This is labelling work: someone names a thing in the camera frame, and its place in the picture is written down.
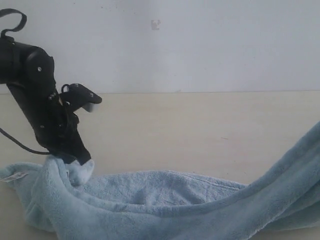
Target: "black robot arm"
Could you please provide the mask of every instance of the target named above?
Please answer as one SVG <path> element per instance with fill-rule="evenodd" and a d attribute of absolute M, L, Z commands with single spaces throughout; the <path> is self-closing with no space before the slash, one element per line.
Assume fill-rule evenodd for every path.
<path fill-rule="evenodd" d="M 64 85 L 56 89 L 55 63 L 42 48 L 6 36 L 21 30 L 27 21 L 22 12 L 7 8 L 0 10 L 0 18 L 13 13 L 22 15 L 14 29 L 5 29 L 0 37 L 0 84 L 6 84 L 15 101 L 34 130 L 37 142 L 48 153 L 66 164 L 77 160 L 81 165 L 91 159 L 78 132 L 79 119 L 74 113 L 79 108 L 90 111 L 90 106 L 102 99 L 81 84 Z"/>

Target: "black strap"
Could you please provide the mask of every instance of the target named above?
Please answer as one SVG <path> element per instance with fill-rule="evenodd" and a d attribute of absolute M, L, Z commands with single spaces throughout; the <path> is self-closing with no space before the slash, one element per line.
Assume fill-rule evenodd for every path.
<path fill-rule="evenodd" d="M 25 15 L 24 13 L 22 13 L 19 10 L 12 9 L 12 8 L 5 8 L 5 9 L 0 10 L 0 18 L 4 17 L 6 15 L 10 15 L 10 14 L 21 14 L 21 16 L 22 16 L 21 21 L 18 24 L 18 26 L 16 26 L 15 28 L 2 30 L 1 38 L 5 38 L 7 32 L 19 32 L 20 30 L 22 30 L 25 27 L 25 25 L 27 23 L 27 15 Z"/>

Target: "towel fold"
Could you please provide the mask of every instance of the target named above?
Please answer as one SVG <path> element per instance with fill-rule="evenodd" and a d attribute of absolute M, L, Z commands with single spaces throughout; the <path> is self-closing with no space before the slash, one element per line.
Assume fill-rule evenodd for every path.
<path fill-rule="evenodd" d="M 246 185 L 176 171 L 92 177 L 94 163 L 16 163 L 0 170 L 27 224 L 60 240 L 247 240 L 320 225 L 320 122 Z"/>

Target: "towel tag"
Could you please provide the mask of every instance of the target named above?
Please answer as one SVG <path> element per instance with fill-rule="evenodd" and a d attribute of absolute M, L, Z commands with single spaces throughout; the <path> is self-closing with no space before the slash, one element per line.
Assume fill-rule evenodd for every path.
<path fill-rule="evenodd" d="M 6 178 L 3 178 L 0 181 L 5 182 L 5 183 L 9 183 L 13 180 L 21 179 L 21 178 L 27 176 L 28 174 L 29 173 L 27 173 L 27 172 L 16 172 L 15 174 L 8 176 Z"/>

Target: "light blue towel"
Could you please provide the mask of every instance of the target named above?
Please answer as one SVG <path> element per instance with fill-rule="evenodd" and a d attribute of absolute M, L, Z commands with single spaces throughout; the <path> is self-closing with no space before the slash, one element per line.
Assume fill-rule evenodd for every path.
<path fill-rule="evenodd" d="M 18 163 L 0 178 L 25 221 L 60 240 L 246 240 L 320 223 L 320 123 L 250 185 L 174 171 L 90 177 L 94 164 Z"/>

